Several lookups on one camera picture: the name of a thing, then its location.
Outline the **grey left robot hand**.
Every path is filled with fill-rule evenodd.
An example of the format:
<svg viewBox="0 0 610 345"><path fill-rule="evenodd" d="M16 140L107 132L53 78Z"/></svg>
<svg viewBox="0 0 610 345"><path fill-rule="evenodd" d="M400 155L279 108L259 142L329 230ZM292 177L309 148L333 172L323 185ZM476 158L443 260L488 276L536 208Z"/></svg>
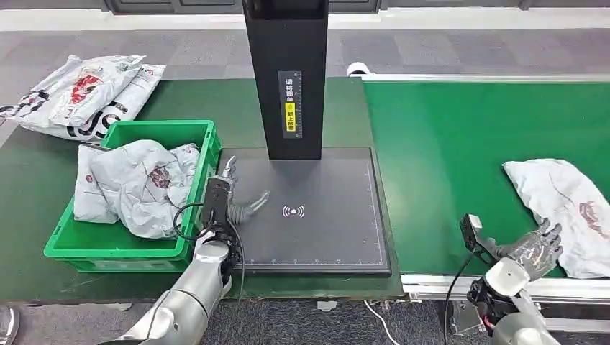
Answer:
<svg viewBox="0 0 610 345"><path fill-rule="evenodd" d="M222 171L222 178L229 183L229 196L227 197L227 218L234 224L239 225L250 217L252 217L258 210L260 210L268 201L270 197L270 191L266 190L260 197L249 203L235 203L234 194L235 187L238 181L236 175L236 163L237 158L231 156L224 169Z"/></svg>

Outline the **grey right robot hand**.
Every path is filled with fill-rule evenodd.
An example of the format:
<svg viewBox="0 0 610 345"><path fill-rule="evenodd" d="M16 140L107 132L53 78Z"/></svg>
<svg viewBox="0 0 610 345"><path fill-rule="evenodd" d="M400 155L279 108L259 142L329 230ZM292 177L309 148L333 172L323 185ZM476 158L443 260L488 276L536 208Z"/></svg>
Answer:
<svg viewBox="0 0 610 345"><path fill-rule="evenodd" d="M538 229L527 232L513 244L497 246L493 253L498 258L512 259L535 281L557 266L563 253L562 230L561 224L552 224L545 218Z"/></svg>

